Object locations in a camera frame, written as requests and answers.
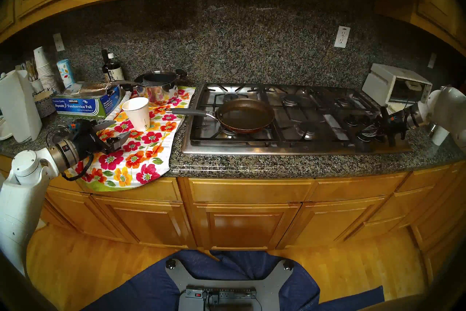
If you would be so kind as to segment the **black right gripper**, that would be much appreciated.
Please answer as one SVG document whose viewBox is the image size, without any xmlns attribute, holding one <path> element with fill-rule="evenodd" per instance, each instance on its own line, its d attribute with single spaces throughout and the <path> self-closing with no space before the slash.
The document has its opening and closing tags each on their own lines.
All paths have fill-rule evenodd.
<svg viewBox="0 0 466 311">
<path fill-rule="evenodd" d="M 383 134 L 387 137 L 389 147 L 396 145 L 395 137 L 400 135 L 401 140 L 405 140 L 408 130 L 406 117 L 409 114 L 409 107 L 404 107 L 395 113 L 389 114 L 387 107 L 380 107 L 382 117 L 381 124 L 370 124 L 359 131 L 359 138 L 381 137 Z M 365 141 L 359 138 L 355 139 L 356 153 L 373 153 L 373 142 Z"/>
</svg>

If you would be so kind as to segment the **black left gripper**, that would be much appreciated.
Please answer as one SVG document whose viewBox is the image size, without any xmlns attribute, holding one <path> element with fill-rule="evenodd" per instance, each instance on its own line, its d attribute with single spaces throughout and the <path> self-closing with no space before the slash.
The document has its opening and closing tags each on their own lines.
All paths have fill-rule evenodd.
<svg viewBox="0 0 466 311">
<path fill-rule="evenodd" d="M 88 120 L 76 119 L 68 124 L 68 139 L 72 143 L 76 153 L 76 161 L 84 160 L 86 157 L 96 153 L 114 153 L 121 150 L 127 142 L 131 132 L 125 132 L 117 137 L 110 137 L 105 142 L 98 136 L 98 132 L 111 125 L 115 125 L 114 120 Z"/>
</svg>

